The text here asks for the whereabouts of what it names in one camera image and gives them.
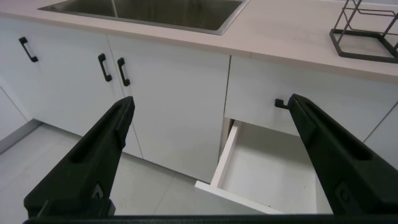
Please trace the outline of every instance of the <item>black handle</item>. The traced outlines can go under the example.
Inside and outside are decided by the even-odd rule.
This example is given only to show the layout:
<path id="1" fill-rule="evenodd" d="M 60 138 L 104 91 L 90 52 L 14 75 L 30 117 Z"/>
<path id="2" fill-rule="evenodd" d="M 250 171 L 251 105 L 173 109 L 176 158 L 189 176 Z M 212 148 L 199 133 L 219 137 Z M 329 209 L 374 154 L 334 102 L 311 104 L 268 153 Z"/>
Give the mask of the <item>black handle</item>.
<path id="1" fill-rule="evenodd" d="M 30 56 L 30 53 L 27 51 L 27 49 L 26 49 L 26 47 L 25 47 L 25 44 L 27 44 L 27 39 L 26 39 L 26 37 L 21 37 L 21 38 L 19 39 L 19 42 L 21 43 L 22 47 L 24 48 L 24 50 L 25 50 L 27 56 L 29 57 L 29 59 L 30 59 L 32 62 L 38 62 L 39 60 L 37 59 L 37 57 L 36 57 L 36 56 L 33 56 L 33 57 Z"/>
<path id="2" fill-rule="evenodd" d="M 119 65 L 119 71 L 120 71 L 120 75 L 122 76 L 122 80 L 123 80 L 123 85 L 124 86 L 129 86 L 130 85 L 130 80 L 124 77 L 124 72 L 123 72 L 123 68 L 122 66 L 124 65 L 124 58 L 120 58 L 118 60 L 118 65 Z"/>
<path id="3" fill-rule="evenodd" d="M 289 107 L 287 105 L 284 104 L 284 101 L 281 99 L 276 99 L 275 100 L 275 106 L 278 108 L 282 108 L 282 109 L 289 109 Z"/>
<path id="4" fill-rule="evenodd" d="M 111 75 L 107 75 L 106 71 L 105 71 L 105 68 L 104 68 L 104 61 L 106 60 L 105 54 L 100 54 L 98 56 L 98 60 L 99 60 L 99 64 L 101 65 L 101 69 L 102 69 L 102 72 L 104 74 L 105 81 L 110 82 L 112 80 L 112 76 Z"/>

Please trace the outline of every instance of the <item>white drawer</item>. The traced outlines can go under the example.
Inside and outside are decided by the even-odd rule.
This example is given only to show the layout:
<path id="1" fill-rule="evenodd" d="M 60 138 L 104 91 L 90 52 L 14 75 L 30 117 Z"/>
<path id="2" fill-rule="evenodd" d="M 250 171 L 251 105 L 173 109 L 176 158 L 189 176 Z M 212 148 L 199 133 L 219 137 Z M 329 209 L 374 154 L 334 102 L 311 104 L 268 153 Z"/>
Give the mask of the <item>white drawer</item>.
<path id="1" fill-rule="evenodd" d="M 325 199 L 299 137 L 240 121 L 211 184 L 195 185 L 197 214 L 206 215 L 331 212 Z"/>
<path id="2" fill-rule="evenodd" d="M 302 95 L 365 140 L 398 101 L 398 86 L 232 57 L 225 116 L 298 136 L 275 99 Z"/>

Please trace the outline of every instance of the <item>drawer front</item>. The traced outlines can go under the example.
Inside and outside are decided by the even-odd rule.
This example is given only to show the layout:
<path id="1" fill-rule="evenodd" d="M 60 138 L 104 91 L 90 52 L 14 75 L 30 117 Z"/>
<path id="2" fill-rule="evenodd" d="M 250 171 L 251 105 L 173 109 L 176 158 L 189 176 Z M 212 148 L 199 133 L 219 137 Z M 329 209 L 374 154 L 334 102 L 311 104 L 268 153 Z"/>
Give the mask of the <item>drawer front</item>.
<path id="1" fill-rule="evenodd" d="M 276 108 L 302 95 L 365 140 L 398 100 L 398 86 L 275 63 L 232 57 L 225 116 L 298 136 L 288 110 Z"/>

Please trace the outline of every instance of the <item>open drawer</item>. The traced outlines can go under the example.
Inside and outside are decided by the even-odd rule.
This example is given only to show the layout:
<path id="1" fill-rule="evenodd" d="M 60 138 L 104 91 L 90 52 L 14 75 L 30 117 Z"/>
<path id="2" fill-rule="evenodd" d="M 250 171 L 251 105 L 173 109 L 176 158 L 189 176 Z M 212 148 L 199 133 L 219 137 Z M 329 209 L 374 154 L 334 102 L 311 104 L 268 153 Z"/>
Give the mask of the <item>open drawer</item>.
<path id="1" fill-rule="evenodd" d="M 235 121 L 211 184 L 196 182 L 197 214 L 331 213 L 301 139 Z"/>

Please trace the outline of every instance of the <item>cabinet door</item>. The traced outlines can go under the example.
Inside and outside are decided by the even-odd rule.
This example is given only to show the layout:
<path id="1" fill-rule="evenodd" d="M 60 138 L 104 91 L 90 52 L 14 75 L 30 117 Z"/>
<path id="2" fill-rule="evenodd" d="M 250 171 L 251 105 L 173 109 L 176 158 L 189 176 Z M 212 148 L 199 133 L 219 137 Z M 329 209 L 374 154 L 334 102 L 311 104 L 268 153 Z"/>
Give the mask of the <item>cabinet door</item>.
<path id="1" fill-rule="evenodd" d="M 37 119 L 84 135 L 123 97 L 106 36 L 36 23 L 28 30 L 48 91 L 49 106 Z M 101 54 L 112 80 L 103 75 Z"/>
<path id="2" fill-rule="evenodd" d="M 30 46 L 28 30 L 24 23 L 0 17 L 0 80 L 12 89 L 16 98 L 34 118 L 40 117 L 48 107 L 44 76 L 40 63 L 32 62 L 19 42 L 26 37 L 25 47 L 31 56 L 35 55 Z"/>
<path id="3" fill-rule="evenodd" d="M 229 56 L 108 36 L 134 97 L 145 160 L 209 182 L 217 166 Z"/>
<path id="4" fill-rule="evenodd" d="M 0 141 L 26 124 L 21 112 L 0 88 Z"/>
<path id="5" fill-rule="evenodd" d="M 398 103 L 390 110 L 365 144 L 398 170 Z"/>

